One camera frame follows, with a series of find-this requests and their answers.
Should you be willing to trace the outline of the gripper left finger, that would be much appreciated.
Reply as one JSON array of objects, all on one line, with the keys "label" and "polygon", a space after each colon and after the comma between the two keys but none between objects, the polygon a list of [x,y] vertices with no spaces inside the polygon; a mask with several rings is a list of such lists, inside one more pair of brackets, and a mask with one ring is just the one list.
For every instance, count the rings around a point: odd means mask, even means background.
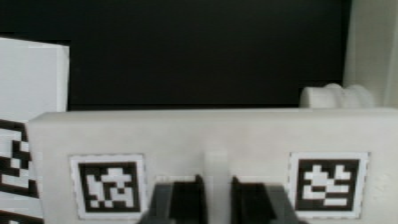
[{"label": "gripper left finger", "polygon": [[157,183],[149,210],[136,224],[207,224],[204,180]]}]

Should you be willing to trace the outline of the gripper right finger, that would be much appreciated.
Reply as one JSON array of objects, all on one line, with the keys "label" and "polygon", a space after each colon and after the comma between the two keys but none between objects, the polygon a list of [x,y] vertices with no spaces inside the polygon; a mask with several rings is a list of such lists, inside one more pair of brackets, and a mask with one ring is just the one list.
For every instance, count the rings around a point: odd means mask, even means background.
[{"label": "gripper right finger", "polygon": [[230,224],[308,224],[296,216],[278,184],[230,180]]}]

